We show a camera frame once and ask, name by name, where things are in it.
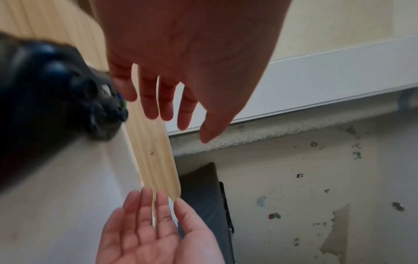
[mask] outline finger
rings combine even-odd
[[[179,235],[179,230],[177,229],[177,226],[171,216],[169,198],[164,190],[157,191],[155,210],[157,211],[158,238],[165,238],[170,235]]]
[[[109,75],[115,89],[128,101],[135,101],[138,97],[132,83],[132,62],[118,55],[112,49],[107,49]]]
[[[131,191],[122,206],[125,210],[121,230],[121,247],[122,253],[138,247],[139,240],[136,234],[136,212],[139,207],[140,193],[138,190]]]
[[[175,88],[178,81],[166,77],[160,77],[158,84],[158,106],[160,115],[164,121],[170,121],[173,118],[173,99]]]
[[[196,230],[209,230],[195,210],[181,198],[177,198],[174,202],[174,213],[185,235]]]
[[[103,227],[97,251],[96,264],[109,264],[121,257],[120,232],[125,212],[117,208]]]
[[[145,116],[149,119],[158,117],[157,79],[158,75],[147,68],[138,67],[139,96]]]
[[[144,245],[157,240],[157,232],[152,226],[152,189],[143,187],[137,212],[136,234],[139,244]]]
[[[185,130],[189,127],[192,120],[193,111],[196,109],[198,101],[188,86],[184,86],[182,100],[180,102],[179,116],[177,117],[177,127]]]
[[[229,126],[234,117],[235,115],[220,116],[206,113],[205,121],[200,127],[200,141],[208,143],[219,136]]]

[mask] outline wooden board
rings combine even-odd
[[[20,37],[74,45],[89,65],[108,70],[101,28],[71,2],[0,0],[0,30]],[[180,197],[180,183],[164,122],[160,118],[147,119],[139,101],[128,104],[128,109],[126,130],[140,179],[154,191],[165,189],[172,199]]]

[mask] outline wood grain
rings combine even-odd
[[[108,70],[101,28],[71,2],[0,0],[0,30],[19,37],[74,45],[89,65]],[[163,120],[147,119],[139,101],[128,104],[128,109],[126,129],[140,179],[154,191],[165,189],[172,199],[180,197],[179,178]]]

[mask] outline hand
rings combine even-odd
[[[224,263],[215,236],[185,201],[174,202],[183,240],[163,190],[157,192],[155,210],[157,228],[152,226],[151,188],[130,192],[104,225],[96,264]]]
[[[189,126],[200,102],[207,110],[200,128],[203,143],[221,134],[244,108],[270,60],[290,2],[92,0],[115,88],[127,100],[137,98],[131,67],[138,64],[145,115],[171,120],[175,87],[184,83],[177,126]]]

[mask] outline white trim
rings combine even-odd
[[[418,35],[399,37],[306,56],[273,60],[246,107],[233,122],[281,114],[418,85]],[[174,97],[179,108],[183,85]],[[169,135],[198,130],[206,111],[199,104],[189,129],[179,131],[177,115],[166,122]]]

